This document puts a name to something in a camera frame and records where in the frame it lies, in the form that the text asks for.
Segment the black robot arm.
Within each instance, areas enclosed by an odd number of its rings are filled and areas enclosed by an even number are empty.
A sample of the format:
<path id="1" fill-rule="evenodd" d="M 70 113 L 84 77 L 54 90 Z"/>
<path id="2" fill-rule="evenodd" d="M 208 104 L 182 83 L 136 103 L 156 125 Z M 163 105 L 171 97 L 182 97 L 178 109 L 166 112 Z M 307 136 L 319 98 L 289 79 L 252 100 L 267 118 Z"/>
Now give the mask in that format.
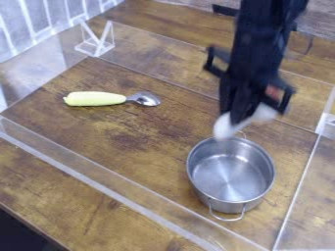
<path id="1" fill-rule="evenodd" d="M 240 0 L 230 51 L 207 48 L 204 69 L 220 79 L 220 112 L 234 125 L 261 106 L 283 114 L 295 88 L 279 77 L 291 32 L 309 0 Z"/>

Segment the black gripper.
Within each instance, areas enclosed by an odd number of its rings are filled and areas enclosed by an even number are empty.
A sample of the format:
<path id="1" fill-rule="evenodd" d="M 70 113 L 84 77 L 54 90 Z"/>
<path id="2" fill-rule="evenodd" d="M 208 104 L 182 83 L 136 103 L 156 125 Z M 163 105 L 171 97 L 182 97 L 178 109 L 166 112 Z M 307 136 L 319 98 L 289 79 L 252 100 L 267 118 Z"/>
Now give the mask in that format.
<path id="1" fill-rule="evenodd" d="M 248 119 L 262 103 L 281 115 L 287 112 L 295 88 L 279 77 L 289 39 L 283 33 L 251 32 L 235 36 L 234 48 L 207 47 L 203 69 L 220 80 L 220 112 L 231 111 L 232 125 Z M 279 87 L 279 99 L 266 94 L 266 87 Z"/>

